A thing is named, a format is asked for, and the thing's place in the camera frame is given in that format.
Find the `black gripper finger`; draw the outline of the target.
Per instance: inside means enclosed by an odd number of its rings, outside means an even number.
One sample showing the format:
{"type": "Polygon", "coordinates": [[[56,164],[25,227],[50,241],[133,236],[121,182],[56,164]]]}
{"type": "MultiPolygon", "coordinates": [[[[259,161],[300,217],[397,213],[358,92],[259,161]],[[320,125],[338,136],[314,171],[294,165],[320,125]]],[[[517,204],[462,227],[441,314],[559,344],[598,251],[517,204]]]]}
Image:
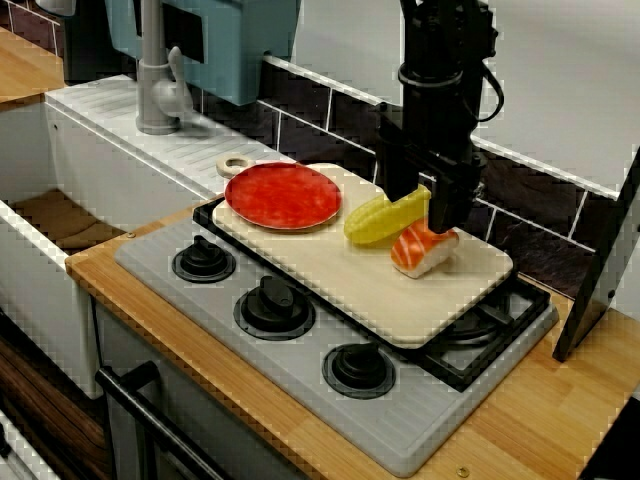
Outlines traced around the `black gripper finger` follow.
{"type": "Polygon", "coordinates": [[[407,159],[405,147],[380,147],[382,186],[387,198],[396,202],[411,194],[418,185],[418,170],[407,159]]]}
{"type": "Polygon", "coordinates": [[[478,178],[474,176],[438,176],[429,203],[429,228],[444,233],[462,226],[469,217],[477,187],[478,178]]]}

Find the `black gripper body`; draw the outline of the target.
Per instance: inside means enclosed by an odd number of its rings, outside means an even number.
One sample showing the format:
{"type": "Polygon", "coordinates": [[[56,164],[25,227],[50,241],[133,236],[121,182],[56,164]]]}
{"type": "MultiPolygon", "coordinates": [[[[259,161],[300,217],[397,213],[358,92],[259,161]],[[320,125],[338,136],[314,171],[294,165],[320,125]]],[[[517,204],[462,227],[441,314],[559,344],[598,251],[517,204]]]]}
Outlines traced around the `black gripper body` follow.
{"type": "Polygon", "coordinates": [[[405,147],[418,175],[479,176],[486,159],[471,133],[478,124],[464,96],[454,88],[405,90],[402,106],[377,106],[377,163],[380,147],[405,147]]]}

